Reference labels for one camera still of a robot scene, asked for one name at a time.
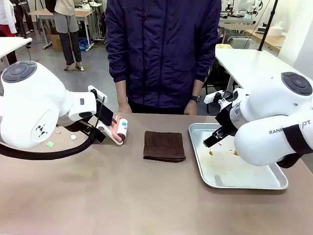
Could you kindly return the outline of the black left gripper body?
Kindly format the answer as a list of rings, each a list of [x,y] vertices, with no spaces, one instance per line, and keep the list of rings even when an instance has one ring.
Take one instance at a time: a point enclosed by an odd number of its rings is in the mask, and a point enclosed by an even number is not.
[[[101,102],[96,103],[96,117],[104,124],[111,125],[113,112]]]

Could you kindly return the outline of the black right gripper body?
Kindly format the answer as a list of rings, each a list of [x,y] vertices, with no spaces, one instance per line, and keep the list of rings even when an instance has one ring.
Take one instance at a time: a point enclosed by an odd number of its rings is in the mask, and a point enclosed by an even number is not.
[[[241,126],[239,116],[236,115],[232,104],[228,104],[221,109],[216,116],[216,121],[220,124],[220,126],[225,127],[228,130],[229,135],[233,137],[236,135]]]

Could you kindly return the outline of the person's right hand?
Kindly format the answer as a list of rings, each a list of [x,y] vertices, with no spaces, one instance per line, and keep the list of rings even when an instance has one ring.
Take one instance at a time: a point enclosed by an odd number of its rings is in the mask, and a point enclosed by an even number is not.
[[[132,109],[127,101],[118,103],[120,113],[132,113]]]

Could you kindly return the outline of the person's left hand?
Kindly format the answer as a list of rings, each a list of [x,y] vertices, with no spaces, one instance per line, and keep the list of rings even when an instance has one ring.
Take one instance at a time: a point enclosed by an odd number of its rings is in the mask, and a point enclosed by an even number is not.
[[[184,109],[184,115],[196,116],[198,113],[198,105],[194,100],[190,100]]]

